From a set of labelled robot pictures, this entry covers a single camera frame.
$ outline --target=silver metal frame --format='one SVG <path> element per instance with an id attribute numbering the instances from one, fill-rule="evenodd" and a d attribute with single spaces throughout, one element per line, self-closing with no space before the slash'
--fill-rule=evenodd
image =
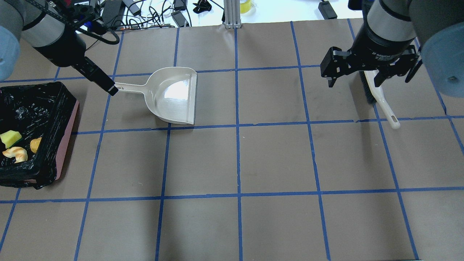
<path id="1" fill-rule="evenodd" d="M 224 14 L 226 29 L 241 28 L 242 20 L 240 19 L 240 0 L 224 0 Z"/>

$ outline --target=black trash bag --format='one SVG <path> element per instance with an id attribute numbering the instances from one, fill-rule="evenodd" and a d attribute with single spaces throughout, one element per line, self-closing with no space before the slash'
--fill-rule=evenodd
<path id="1" fill-rule="evenodd" d="M 26 149 L 28 159 L 14 163 L 0 153 L 1 186 L 41 189 L 55 180 L 56 154 L 76 101 L 61 82 L 0 88 L 0 133 L 18 131 L 22 140 L 14 146 Z M 38 137 L 34 154 L 30 142 Z"/>

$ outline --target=yellow sponge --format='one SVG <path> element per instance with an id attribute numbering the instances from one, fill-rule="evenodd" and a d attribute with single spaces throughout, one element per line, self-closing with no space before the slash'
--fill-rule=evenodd
<path id="1" fill-rule="evenodd" d="M 1 141 L 5 144 L 6 149 L 11 147 L 13 144 L 15 144 L 17 141 L 19 141 L 22 136 L 19 132 L 9 130 L 3 134 L 0 134 Z"/>

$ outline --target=yellow tape roll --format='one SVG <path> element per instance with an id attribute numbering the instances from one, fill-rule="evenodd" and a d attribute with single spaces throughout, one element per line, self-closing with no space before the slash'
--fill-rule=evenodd
<path id="1" fill-rule="evenodd" d="M 240 13 L 246 13 L 251 9 L 251 0 L 240 0 Z"/>

